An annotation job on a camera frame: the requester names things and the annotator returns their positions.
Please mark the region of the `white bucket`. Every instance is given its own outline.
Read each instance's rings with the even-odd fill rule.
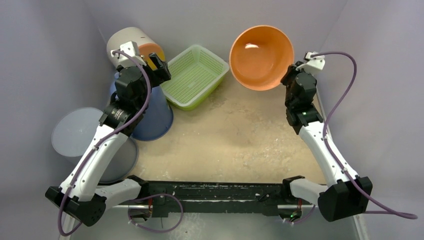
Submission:
[[[165,54],[161,46],[154,42],[140,28],[127,27],[113,34],[109,41],[107,41],[107,56],[115,67],[118,66],[118,60],[116,58],[112,58],[111,51],[118,50],[122,44],[129,41],[137,43],[140,54],[144,55],[144,60],[147,62],[151,69],[155,70],[156,66],[150,60],[149,54],[156,53],[162,61],[165,61]]]

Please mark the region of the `blue bucket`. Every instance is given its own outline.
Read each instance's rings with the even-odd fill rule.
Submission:
[[[110,94],[115,92],[115,82],[110,86]],[[143,119],[135,127],[132,137],[140,141],[152,141],[165,135],[174,121],[174,113],[160,86],[151,90],[150,102]]]

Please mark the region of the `sandy floor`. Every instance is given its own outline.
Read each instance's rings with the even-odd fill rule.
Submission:
[[[282,85],[252,91],[228,74],[195,110],[173,107],[173,125],[163,137],[137,142],[140,154],[131,174],[145,180],[249,183],[303,175],[324,184],[311,151],[287,123],[284,99]]]

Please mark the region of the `white wall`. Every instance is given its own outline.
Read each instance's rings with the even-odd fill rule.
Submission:
[[[69,111],[104,107],[113,66],[82,0],[2,0],[0,31],[0,239],[57,240],[44,193],[72,165],[52,130]]]
[[[334,141],[372,196],[424,217],[423,102],[424,1],[349,0],[321,51],[352,54],[356,83],[330,123]],[[328,56],[319,76],[324,109],[346,89],[352,64]],[[371,204],[369,210],[377,210]],[[367,215],[371,239],[422,239],[423,220]]]
[[[273,25],[293,43],[297,58],[323,45],[347,0],[86,0],[106,41],[139,27],[170,60],[200,44],[227,60],[245,29]]]

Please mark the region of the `orange bowl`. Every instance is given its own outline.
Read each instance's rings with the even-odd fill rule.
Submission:
[[[268,25],[244,31],[229,52],[229,67],[235,79],[256,91],[277,87],[294,60],[295,52],[289,38],[278,28]]]

